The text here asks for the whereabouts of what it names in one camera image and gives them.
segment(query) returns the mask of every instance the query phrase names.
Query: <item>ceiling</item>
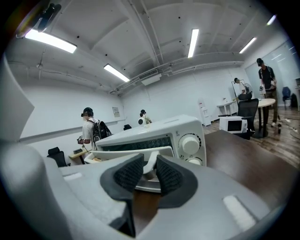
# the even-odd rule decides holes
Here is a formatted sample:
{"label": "ceiling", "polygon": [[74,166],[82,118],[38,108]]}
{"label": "ceiling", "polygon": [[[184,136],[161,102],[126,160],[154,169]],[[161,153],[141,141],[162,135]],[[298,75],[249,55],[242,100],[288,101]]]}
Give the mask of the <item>ceiling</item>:
{"label": "ceiling", "polygon": [[[238,52],[263,32],[271,17],[256,0],[51,2],[62,9],[46,32],[78,48],[71,54],[30,39],[13,39],[7,50],[12,70],[112,94],[133,88],[138,75],[156,67],[172,75],[201,66],[241,64],[245,55]],[[194,57],[187,59],[193,28],[200,31]],[[104,70],[107,63],[131,82]]]}

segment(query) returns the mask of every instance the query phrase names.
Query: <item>camera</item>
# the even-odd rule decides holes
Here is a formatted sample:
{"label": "camera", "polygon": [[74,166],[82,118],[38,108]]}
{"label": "camera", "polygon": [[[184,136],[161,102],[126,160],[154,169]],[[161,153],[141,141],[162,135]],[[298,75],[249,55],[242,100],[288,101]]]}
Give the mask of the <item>camera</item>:
{"label": "camera", "polygon": [[81,144],[81,143],[79,143],[80,142],[80,140],[82,140],[83,139],[83,136],[81,135],[78,139],[77,139],[77,143],[78,144]]}

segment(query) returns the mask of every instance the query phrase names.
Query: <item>fluorescent ceiling light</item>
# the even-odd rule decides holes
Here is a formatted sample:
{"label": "fluorescent ceiling light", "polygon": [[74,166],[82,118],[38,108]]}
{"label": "fluorescent ceiling light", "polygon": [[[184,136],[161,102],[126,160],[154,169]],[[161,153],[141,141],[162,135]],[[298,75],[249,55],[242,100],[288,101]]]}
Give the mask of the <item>fluorescent ceiling light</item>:
{"label": "fluorescent ceiling light", "polygon": [[191,42],[189,44],[188,58],[191,58],[194,55],[197,39],[198,39],[199,29],[192,30]]}
{"label": "fluorescent ceiling light", "polygon": [[62,50],[65,50],[69,53],[73,53],[75,49],[77,48],[76,45],[68,43],[64,40],[61,40],[57,37],[54,37],[50,34],[38,32],[36,30],[31,29],[26,35],[26,38],[36,40],[42,43],[46,43],[55,47],[58,47]]}
{"label": "fluorescent ceiling light", "polygon": [[247,49],[247,48],[249,48],[249,46],[251,45],[251,44],[253,44],[254,43],[254,41],[256,40],[256,38],[254,37],[254,38],[252,38],[251,40],[250,40],[250,42],[248,42],[247,43],[247,45],[246,46],[244,46],[244,48],[240,51],[240,53],[243,53],[243,52],[245,52],[245,50]]}
{"label": "fluorescent ceiling light", "polygon": [[109,71],[110,73],[114,74],[115,76],[117,76],[118,78],[122,79],[125,82],[129,82],[130,80],[128,78],[126,78],[122,73],[120,73],[118,70],[114,69],[111,65],[106,64],[104,66],[104,69]]}
{"label": "fluorescent ceiling light", "polygon": [[[285,58],[283,58],[282,60],[284,60]],[[282,60],[279,60],[279,61],[277,61],[277,62],[281,62]]]}
{"label": "fluorescent ceiling light", "polygon": [[[281,56],[281,54],[280,55],[278,55],[277,57],[275,57],[275,58],[278,58],[278,57],[280,57]],[[273,59],[271,59],[271,60],[274,60],[275,58],[273,58]]]}
{"label": "fluorescent ceiling light", "polygon": [[274,22],[275,18],[276,18],[276,15],[273,15],[273,16],[270,18],[270,20],[268,20],[267,25],[268,25],[268,26],[271,25],[271,24]]}

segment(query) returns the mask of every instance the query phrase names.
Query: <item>office chair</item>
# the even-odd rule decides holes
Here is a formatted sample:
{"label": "office chair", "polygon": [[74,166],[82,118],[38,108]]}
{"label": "office chair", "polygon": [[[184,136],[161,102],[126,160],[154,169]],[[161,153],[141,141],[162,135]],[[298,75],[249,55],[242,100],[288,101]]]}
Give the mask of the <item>office chair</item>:
{"label": "office chair", "polygon": [[131,128],[132,128],[132,127],[131,127],[129,124],[126,124],[126,125],[124,125],[123,130],[125,131],[125,130],[131,129]]}
{"label": "office chair", "polygon": [[[236,133],[235,135],[244,139],[250,140],[250,137],[255,133],[254,118],[258,108],[259,100],[252,98],[252,92],[239,95],[240,102],[238,103],[238,116],[242,117],[242,120],[247,120],[247,132]],[[219,115],[219,117],[229,117],[230,115]]]}
{"label": "office chair", "polygon": [[291,90],[289,89],[289,87],[284,87],[283,89],[282,89],[282,100],[283,100],[283,102],[284,102],[284,104],[285,104],[285,101],[286,100],[291,100],[292,98],[291,98]]}
{"label": "office chair", "polygon": [[49,149],[47,157],[53,158],[56,161],[58,167],[66,167],[71,165],[70,163],[66,164],[65,154],[63,151],[60,151],[58,147]]}

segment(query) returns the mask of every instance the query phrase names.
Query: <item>table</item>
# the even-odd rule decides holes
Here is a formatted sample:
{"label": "table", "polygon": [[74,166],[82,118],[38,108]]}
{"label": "table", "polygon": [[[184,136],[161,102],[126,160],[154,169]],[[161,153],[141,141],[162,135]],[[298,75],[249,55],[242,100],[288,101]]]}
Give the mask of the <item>table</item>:
{"label": "table", "polygon": [[87,153],[87,150],[85,148],[83,148],[82,152],[79,152],[79,153],[76,153],[76,154],[72,153],[72,154],[69,155],[69,158],[70,159],[74,159],[74,158],[78,158],[79,157],[80,160],[81,160],[81,163],[85,164],[85,162],[83,160],[83,154],[85,154],[85,153]]}
{"label": "table", "polygon": [[225,114],[227,115],[228,113],[227,113],[227,106],[229,106],[229,112],[231,112],[230,111],[230,105],[231,104],[234,104],[235,103],[235,101],[233,101],[233,102],[230,102],[230,103],[224,103],[224,104],[221,104],[221,105],[217,105],[217,107],[219,108],[219,110],[220,110],[220,112],[221,112],[221,115],[223,115],[223,113],[222,113],[222,111],[221,111],[221,107],[223,107],[224,108],[224,111],[225,111]]}
{"label": "table", "polygon": [[[299,171],[255,143],[226,131],[204,136],[207,166],[220,170],[260,196],[271,210],[285,203]],[[133,215],[137,234],[157,211],[160,194],[135,191]]]}
{"label": "table", "polygon": [[275,99],[266,98],[258,102],[258,118],[259,118],[259,129],[252,135],[254,138],[264,138],[268,135],[267,123],[269,118],[269,106],[276,102]]}

